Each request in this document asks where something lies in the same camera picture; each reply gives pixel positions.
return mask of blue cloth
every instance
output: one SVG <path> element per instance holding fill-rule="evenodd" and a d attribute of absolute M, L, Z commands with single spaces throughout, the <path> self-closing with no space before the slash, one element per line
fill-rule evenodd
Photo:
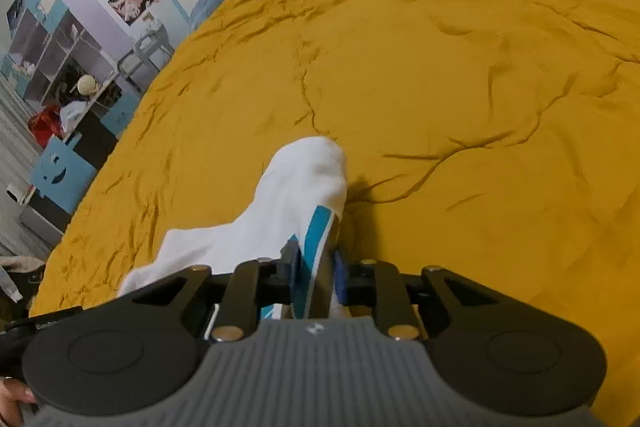
<path fill-rule="evenodd" d="M 192 32 L 196 31 L 199 26 L 211 17 L 216 8 L 222 4 L 224 0 L 199 0 L 191 11 L 189 17 L 189 26 Z"/>

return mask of wrinkled fabric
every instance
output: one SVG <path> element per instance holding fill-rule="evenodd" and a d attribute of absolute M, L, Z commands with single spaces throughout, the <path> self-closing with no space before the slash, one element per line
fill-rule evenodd
<path fill-rule="evenodd" d="M 640 413 L 640 0 L 225 0 L 152 84 L 34 313 L 94 306 L 169 229 L 229 223 L 303 136 L 348 162 L 353 258 L 440 264 L 590 330 Z"/>

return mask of yellow blanket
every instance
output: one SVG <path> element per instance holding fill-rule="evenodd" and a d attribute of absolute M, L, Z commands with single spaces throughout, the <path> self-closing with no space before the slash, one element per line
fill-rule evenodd
<path fill-rule="evenodd" d="M 166 230 L 233 220 L 279 147 L 325 134 L 348 158 L 353 258 L 441 264 L 592 331 L 594 410 L 628 425 L 638 28 L 640 0 L 226 0 L 144 97 L 33 313 L 112 298 Z"/>

